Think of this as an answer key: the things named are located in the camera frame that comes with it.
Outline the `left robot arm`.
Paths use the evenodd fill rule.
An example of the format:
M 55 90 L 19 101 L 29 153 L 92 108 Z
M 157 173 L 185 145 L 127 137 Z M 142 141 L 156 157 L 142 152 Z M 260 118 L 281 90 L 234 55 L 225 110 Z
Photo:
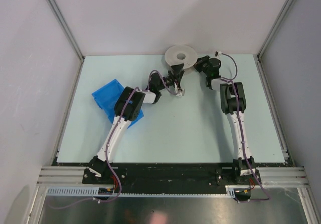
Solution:
M 166 77 L 159 71 L 153 70 L 149 75 L 146 89 L 126 87 L 123 90 L 115 103 L 115 117 L 111 130 L 96 156 L 89 162 L 89 171 L 93 173 L 95 180 L 101 184 L 110 180 L 110 163 L 113 162 L 115 151 L 125 131 L 138 118 L 143 104 L 156 104 L 163 89 L 177 97 L 184 95 L 184 90 L 180 86 L 185 72 L 183 67 L 183 63 L 171 66 Z

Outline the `white cable spool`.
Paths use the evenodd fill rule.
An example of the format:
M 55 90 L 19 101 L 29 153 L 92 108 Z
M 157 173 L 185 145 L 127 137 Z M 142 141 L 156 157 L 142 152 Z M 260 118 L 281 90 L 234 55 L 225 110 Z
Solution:
M 169 47 L 164 54 L 168 66 L 183 64 L 183 70 L 193 67 L 197 62 L 196 51 L 187 45 L 175 45 Z

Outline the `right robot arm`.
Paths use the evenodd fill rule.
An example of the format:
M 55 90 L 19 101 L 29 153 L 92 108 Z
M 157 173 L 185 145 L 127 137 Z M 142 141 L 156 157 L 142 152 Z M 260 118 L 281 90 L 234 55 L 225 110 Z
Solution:
M 258 181 L 256 164 L 250 151 L 245 131 L 245 110 L 247 107 L 245 92 L 242 82 L 236 82 L 238 67 L 233 57 L 223 53 L 232 60 L 235 66 L 235 74 L 231 78 L 220 74 L 220 53 L 215 57 L 204 56 L 197 59 L 194 68 L 206 76 L 206 87 L 219 91 L 221 111 L 225 114 L 231 129 L 233 141 L 233 170 L 231 178 L 236 184 L 244 184 L 246 181 Z

